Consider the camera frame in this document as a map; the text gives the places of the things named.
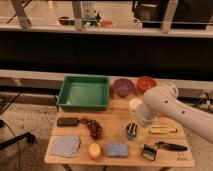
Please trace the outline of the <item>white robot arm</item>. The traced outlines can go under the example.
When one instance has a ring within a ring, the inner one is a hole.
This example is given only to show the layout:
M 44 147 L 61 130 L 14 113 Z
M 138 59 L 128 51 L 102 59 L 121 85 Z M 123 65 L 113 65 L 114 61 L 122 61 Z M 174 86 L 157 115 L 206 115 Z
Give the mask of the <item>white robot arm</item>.
M 177 96 L 178 89 L 171 83 L 148 89 L 137 106 L 137 122 L 147 126 L 158 113 L 164 114 L 213 144 L 213 115 L 182 103 Z

